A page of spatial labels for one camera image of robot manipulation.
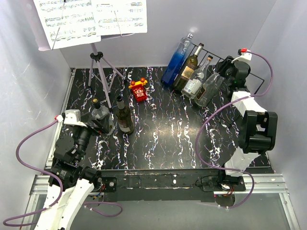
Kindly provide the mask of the green wine bottle silver neck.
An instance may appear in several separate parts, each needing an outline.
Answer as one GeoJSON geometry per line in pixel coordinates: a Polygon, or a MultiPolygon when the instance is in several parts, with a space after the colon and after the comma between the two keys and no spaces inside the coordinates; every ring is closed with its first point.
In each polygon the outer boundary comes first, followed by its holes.
{"type": "Polygon", "coordinates": [[[190,79],[190,76],[192,75],[192,73],[194,72],[194,70],[197,68],[198,66],[198,56],[201,52],[201,50],[203,49],[204,44],[203,43],[199,43],[196,51],[194,52],[193,55],[189,56],[185,62],[183,63],[183,66],[181,67],[174,83],[173,83],[173,88],[176,91],[181,91],[185,84],[187,83],[187,81],[190,79]]]}

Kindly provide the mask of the tall clear bottle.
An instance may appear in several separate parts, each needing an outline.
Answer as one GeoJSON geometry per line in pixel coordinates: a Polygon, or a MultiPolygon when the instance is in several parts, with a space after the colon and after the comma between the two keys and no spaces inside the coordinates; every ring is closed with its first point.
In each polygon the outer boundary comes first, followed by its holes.
{"type": "Polygon", "coordinates": [[[224,81],[219,73],[212,74],[197,91],[194,102],[201,107],[206,107],[210,100],[217,94],[224,81]]]}

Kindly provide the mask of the clear bottle with blue label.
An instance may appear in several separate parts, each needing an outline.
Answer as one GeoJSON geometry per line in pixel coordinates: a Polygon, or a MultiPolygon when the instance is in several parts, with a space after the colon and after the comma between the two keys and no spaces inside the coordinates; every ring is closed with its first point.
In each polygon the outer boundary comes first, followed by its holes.
{"type": "Polygon", "coordinates": [[[213,59],[213,56],[208,55],[206,61],[202,66],[197,68],[191,75],[190,79],[181,90],[181,93],[188,98],[193,99],[198,89],[202,86],[204,81],[207,79],[208,67],[213,59]]]}

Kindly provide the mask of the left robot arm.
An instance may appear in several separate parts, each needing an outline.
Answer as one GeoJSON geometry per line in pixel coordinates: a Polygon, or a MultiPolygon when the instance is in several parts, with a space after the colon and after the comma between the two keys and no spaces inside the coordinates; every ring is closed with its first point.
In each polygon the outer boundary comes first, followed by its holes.
{"type": "Polygon", "coordinates": [[[99,132],[89,125],[89,113],[80,115],[77,109],[70,109],[61,115],[65,125],[72,126],[73,135],[59,138],[55,144],[45,210],[35,225],[37,230],[68,230],[82,203],[91,192],[103,186],[101,173],[79,163],[86,155],[92,135],[99,132]]]}

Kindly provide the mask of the dark green wine bottle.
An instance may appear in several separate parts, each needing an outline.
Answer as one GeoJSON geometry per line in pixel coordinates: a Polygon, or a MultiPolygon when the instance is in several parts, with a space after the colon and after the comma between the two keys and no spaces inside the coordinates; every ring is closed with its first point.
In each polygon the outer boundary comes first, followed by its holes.
{"type": "Polygon", "coordinates": [[[116,110],[116,117],[119,128],[122,132],[130,134],[134,131],[134,122],[132,120],[131,111],[125,105],[123,98],[119,95],[116,97],[118,109],[116,110]]]}

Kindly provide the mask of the small clear black-cap bottle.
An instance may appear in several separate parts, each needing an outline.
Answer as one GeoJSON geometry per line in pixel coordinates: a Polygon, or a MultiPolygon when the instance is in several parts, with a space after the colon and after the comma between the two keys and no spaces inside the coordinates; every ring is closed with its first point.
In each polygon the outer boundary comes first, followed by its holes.
{"type": "Polygon", "coordinates": [[[94,109],[91,113],[91,119],[103,119],[106,118],[109,120],[109,133],[107,135],[111,135],[115,129],[115,125],[112,120],[111,113],[107,107],[101,105],[100,101],[97,98],[92,99],[92,105],[94,109]]]}

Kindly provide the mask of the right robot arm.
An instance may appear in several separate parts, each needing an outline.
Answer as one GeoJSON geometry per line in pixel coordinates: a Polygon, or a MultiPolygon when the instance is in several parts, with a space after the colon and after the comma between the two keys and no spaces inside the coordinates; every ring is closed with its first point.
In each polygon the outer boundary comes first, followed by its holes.
{"type": "Polygon", "coordinates": [[[218,187],[229,193],[243,185],[243,171],[252,161],[275,146],[278,116],[262,108],[245,85],[251,71],[250,60],[250,53],[243,53],[237,58],[227,56],[215,68],[225,77],[227,96],[243,117],[238,147],[217,178],[218,187]]]}

